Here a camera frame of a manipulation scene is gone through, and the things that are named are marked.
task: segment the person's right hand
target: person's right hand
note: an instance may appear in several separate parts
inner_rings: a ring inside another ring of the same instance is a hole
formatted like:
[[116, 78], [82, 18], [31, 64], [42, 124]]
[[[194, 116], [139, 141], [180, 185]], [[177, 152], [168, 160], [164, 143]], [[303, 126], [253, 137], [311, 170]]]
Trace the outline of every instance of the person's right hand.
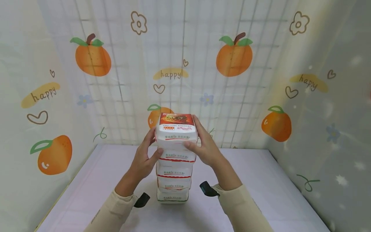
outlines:
[[194, 152], [200, 160], [210, 167], [213, 167], [215, 164], [219, 163], [220, 161], [224, 160], [224, 156], [219, 151], [219, 148], [215, 144], [211, 135], [205, 130], [205, 128], [201, 125], [199, 119], [196, 115], [192, 115], [193, 121], [196, 125], [198, 136], [201, 139], [201, 147], [197, 146], [195, 143], [191, 143], [189, 141], [184, 142], [184, 146]]

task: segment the beige sleeve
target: beige sleeve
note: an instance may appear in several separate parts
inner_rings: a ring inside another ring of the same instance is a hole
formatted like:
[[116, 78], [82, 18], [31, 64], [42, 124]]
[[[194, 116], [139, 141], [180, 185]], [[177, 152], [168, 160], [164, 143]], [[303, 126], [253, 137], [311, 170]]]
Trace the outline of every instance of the beige sleeve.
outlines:
[[235, 232], [273, 232], [245, 185], [224, 191], [217, 184], [213, 189], [220, 194], [219, 203]]
[[137, 200], [134, 195], [122, 197], [112, 191], [84, 232], [119, 232]]

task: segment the stack of boxes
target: stack of boxes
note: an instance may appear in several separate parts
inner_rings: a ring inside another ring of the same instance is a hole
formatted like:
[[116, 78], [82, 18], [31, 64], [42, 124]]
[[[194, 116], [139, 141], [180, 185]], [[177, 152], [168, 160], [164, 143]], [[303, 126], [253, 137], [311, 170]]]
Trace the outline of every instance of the stack of boxes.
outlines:
[[161, 113], [156, 126], [156, 142], [164, 152], [156, 164], [157, 200], [182, 204], [188, 200], [196, 154], [183, 143], [196, 143], [198, 134], [191, 114]]

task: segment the burger box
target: burger box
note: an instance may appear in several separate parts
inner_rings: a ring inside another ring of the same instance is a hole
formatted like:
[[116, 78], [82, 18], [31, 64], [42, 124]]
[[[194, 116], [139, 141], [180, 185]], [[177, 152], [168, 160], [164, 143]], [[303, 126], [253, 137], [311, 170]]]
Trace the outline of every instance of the burger box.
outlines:
[[157, 188], [157, 200], [161, 204], [183, 204], [188, 201], [189, 191], [178, 191], [178, 192], [161, 192]]
[[196, 154], [191, 151], [164, 150], [158, 160], [160, 166], [192, 167]]
[[198, 134], [191, 114], [161, 113], [156, 125], [157, 146], [164, 150], [188, 151], [183, 143], [197, 143]]
[[161, 192], [179, 192], [191, 189], [192, 167], [161, 166], [156, 163], [157, 187]]

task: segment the heart doodle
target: heart doodle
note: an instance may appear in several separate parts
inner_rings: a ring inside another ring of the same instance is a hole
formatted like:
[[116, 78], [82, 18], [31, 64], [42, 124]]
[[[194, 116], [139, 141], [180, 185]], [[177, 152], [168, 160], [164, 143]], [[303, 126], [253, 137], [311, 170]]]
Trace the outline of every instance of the heart doodle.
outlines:
[[154, 84], [153, 89], [156, 91], [156, 93], [161, 94], [165, 91], [165, 85], [158, 86], [157, 84]]
[[185, 59], [183, 59], [183, 66], [184, 66], [184, 67], [187, 67], [188, 64], [189, 64], [188, 61], [186, 61]]
[[336, 73], [334, 73], [334, 71], [332, 69], [330, 69], [330, 71], [328, 71], [327, 73], [327, 79], [332, 79], [332, 78], [335, 78], [336, 77]]
[[55, 77], [55, 72], [49, 69], [50, 75], [54, 78]]
[[[33, 117], [33, 118], [35, 118], [35, 119], [39, 119], [43, 113], [45, 113], [45, 115], [46, 115], [45, 120], [44, 120], [43, 122], [36, 122], [36, 121], [34, 121], [34, 119], [31, 119], [31, 118], [30, 118], [30, 117]], [[35, 115], [33, 115], [33, 114], [28, 114], [28, 115], [27, 115], [27, 119], [28, 119], [30, 122], [35, 123], [35, 124], [37, 124], [37, 125], [43, 125], [43, 124], [45, 124], [45, 123], [47, 122], [48, 118], [49, 118], [49, 115], [48, 115], [47, 111], [45, 111], [45, 110], [41, 111], [41, 112], [39, 113], [38, 116], [35, 116]]]
[[299, 91], [297, 89], [291, 90], [290, 86], [286, 86], [285, 92], [286, 96], [290, 99], [296, 97], [299, 94]]

